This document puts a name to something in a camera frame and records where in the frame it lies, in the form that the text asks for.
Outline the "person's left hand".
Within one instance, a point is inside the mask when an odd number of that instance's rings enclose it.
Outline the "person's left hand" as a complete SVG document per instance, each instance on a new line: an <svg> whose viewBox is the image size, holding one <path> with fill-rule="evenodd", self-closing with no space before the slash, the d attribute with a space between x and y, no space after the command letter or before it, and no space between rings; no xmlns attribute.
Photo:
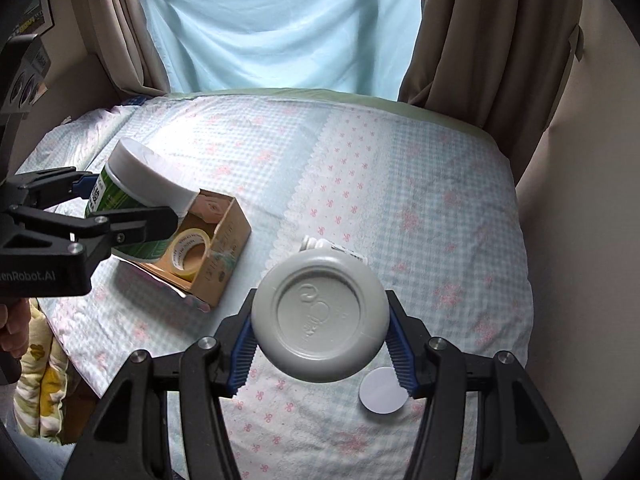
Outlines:
<svg viewBox="0 0 640 480"><path fill-rule="evenodd" d="M2 299L0 304L1 349L21 359L28 347L30 307L26 298Z"/></svg>

